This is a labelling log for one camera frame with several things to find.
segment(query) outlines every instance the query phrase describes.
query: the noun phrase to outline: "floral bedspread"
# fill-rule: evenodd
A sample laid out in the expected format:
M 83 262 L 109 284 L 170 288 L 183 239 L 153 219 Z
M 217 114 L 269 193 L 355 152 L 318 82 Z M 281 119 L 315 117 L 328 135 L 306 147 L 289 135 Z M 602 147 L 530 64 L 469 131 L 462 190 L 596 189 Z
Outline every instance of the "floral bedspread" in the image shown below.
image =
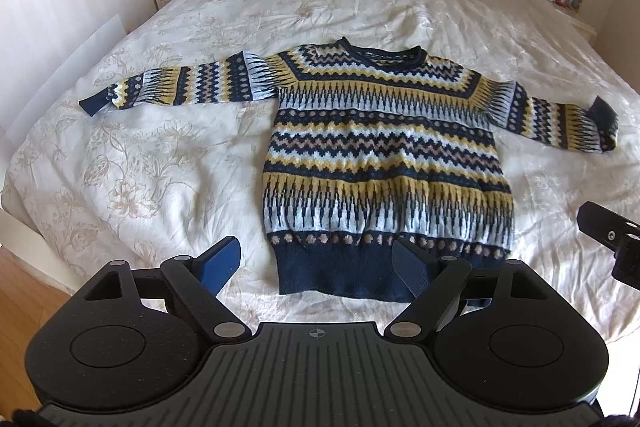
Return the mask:
M 640 220 L 640 100 L 545 0 L 174 0 L 34 126 L 12 160 L 4 208 L 36 226 L 85 279 L 111 259 L 153 267 L 235 235 L 242 264 L 220 298 L 251 327 L 283 320 L 384 327 L 403 305 L 278 295 L 260 211 L 273 101 L 107 108 L 93 118 L 78 106 L 147 68 L 220 60 L 242 49 L 273 54 L 341 36 L 390 50 L 419 44 L 555 102 L 588 107 L 603 96 L 620 115 L 620 145 L 611 154 L 495 136 L 514 193 L 515 255 L 606 339 L 640 325 L 640 299 L 610 277 L 609 252 L 575 224 L 587 200 Z

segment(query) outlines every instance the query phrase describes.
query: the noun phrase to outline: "sweater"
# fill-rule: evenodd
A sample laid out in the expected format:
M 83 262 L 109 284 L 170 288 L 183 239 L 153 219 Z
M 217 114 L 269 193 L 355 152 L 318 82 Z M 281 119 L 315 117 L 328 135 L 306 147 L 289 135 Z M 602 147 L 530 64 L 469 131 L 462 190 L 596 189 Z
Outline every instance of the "sweater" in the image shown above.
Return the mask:
M 407 237 L 439 257 L 497 267 L 511 254 L 513 197 L 492 125 L 575 152 L 613 150 L 617 116 L 529 96 L 420 47 L 306 44 L 270 57 L 137 74 L 82 100 L 126 109 L 278 98 L 262 211 L 282 294 L 414 298 L 392 267 Z

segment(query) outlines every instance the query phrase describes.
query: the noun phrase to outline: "blue gripper pad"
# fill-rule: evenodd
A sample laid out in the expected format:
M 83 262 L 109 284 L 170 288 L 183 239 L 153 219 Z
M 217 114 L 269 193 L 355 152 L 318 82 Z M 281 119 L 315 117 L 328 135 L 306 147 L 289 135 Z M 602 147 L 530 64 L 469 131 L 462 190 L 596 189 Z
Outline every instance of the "blue gripper pad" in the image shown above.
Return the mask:
M 240 266 L 240 242 L 235 237 L 225 237 L 209 248 L 202 258 L 198 280 L 212 295 L 218 295 Z
M 416 245 L 404 245 L 402 241 L 394 243 L 391 249 L 391 263 L 414 297 L 425 291 L 440 271 L 436 258 Z

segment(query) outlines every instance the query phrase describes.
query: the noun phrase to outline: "sweater sleeve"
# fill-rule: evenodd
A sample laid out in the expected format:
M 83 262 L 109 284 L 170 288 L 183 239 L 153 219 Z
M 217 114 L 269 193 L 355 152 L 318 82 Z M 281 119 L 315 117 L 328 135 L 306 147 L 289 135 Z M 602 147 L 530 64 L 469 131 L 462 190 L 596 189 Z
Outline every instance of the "sweater sleeve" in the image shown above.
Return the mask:
M 586 110 L 529 96 L 517 82 L 481 76 L 472 98 L 493 124 L 553 147 L 602 153 L 617 144 L 618 115 L 599 96 Z
M 261 58 L 240 52 L 199 66 L 155 68 L 112 84 L 79 104 L 93 116 L 110 102 L 128 109 L 142 102 L 186 105 L 276 98 L 278 89 L 297 82 L 284 61 L 286 53 Z

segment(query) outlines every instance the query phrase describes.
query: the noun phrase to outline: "sweater cuff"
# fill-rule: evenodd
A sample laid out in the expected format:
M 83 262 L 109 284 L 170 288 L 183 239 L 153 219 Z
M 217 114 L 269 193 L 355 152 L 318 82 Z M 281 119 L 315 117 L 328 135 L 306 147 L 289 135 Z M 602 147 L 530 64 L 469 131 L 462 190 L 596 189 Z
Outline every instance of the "sweater cuff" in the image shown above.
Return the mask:
M 97 92 L 89 98 L 80 100 L 78 103 L 85 113 L 87 113 L 89 116 L 93 116 L 110 102 L 110 88 L 105 87 L 101 92 Z
M 601 97 L 597 96 L 587 111 L 587 117 L 593 120 L 600 136 L 600 148 L 603 152 L 612 151 L 618 143 L 618 115 Z

